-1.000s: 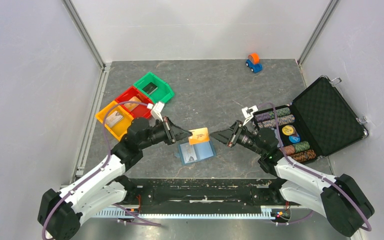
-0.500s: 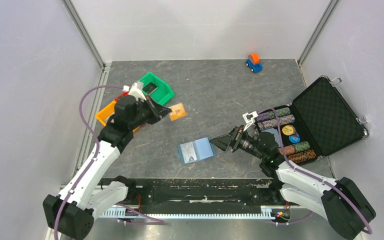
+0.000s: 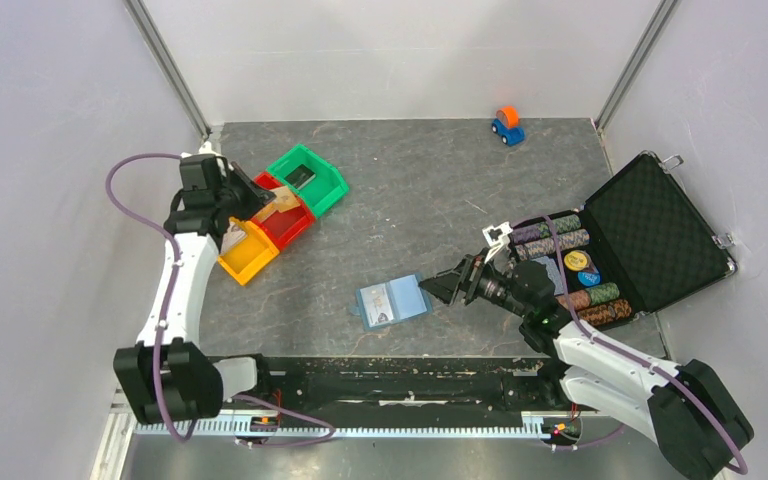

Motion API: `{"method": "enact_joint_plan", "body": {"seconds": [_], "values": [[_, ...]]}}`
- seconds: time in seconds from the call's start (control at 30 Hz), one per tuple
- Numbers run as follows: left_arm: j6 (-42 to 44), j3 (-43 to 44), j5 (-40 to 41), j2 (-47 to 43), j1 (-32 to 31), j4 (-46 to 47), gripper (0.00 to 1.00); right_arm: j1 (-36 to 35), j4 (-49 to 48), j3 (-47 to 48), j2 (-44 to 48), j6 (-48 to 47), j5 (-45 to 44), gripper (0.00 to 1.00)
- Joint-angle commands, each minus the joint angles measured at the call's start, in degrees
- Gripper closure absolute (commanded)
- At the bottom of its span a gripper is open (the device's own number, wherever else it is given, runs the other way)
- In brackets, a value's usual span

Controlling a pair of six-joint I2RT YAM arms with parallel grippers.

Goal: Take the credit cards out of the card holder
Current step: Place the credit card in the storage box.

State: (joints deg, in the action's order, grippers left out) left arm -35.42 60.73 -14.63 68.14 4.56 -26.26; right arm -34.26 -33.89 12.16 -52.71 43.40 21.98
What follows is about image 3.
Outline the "gold credit card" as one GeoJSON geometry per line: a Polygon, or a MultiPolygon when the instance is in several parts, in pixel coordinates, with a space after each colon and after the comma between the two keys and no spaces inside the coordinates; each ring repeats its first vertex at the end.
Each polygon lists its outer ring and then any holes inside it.
{"type": "Polygon", "coordinates": [[[300,206],[300,200],[287,186],[271,189],[270,192],[275,195],[275,198],[252,217],[253,221],[265,222],[277,213],[286,213],[300,206]]]}

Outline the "blue leather card holder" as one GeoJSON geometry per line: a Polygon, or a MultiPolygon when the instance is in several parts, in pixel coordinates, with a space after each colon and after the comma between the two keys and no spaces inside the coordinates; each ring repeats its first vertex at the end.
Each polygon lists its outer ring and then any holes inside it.
{"type": "Polygon", "coordinates": [[[414,320],[433,310],[429,295],[420,288],[422,276],[413,273],[355,291],[349,313],[374,331],[414,320]]]}

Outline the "white VIP credit card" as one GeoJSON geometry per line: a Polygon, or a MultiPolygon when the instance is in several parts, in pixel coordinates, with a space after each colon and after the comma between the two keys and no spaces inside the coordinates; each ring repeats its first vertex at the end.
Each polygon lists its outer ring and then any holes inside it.
{"type": "Polygon", "coordinates": [[[370,328],[389,325],[394,319],[392,305],[385,284],[377,284],[361,290],[365,319],[370,328]]]}

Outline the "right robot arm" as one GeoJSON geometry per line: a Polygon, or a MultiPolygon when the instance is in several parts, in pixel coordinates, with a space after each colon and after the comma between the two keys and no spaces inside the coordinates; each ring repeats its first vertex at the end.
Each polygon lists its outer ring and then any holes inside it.
{"type": "Polygon", "coordinates": [[[537,382],[545,405],[572,402],[611,416],[651,440],[687,479],[747,474],[742,450],[754,429],[711,366],[635,350],[562,306],[545,265],[525,261],[501,273],[485,256],[467,255],[419,286],[446,304],[482,299],[520,317],[525,342],[552,360],[537,382]]]}

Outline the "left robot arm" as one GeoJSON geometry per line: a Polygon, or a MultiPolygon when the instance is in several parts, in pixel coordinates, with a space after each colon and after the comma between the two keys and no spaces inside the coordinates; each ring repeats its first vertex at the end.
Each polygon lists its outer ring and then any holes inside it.
{"type": "Polygon", "coordinates": [[[174,154],[181,187],[163,223],[126,207],[113,192],[115,175],[137,161],[127,157],[105,179],[111,203],[164,239],[163,268],[145,325],[134,345],[116,350],[113,370],[136,420],[175,425],[214,418],[238,395],[250,407],[266,405],[273,379],[256,354],[212,361],[200,349],[201,314],[213,266],[234,221],[251,219],[274,199],[225,156],[208,151],[174,154]]]}

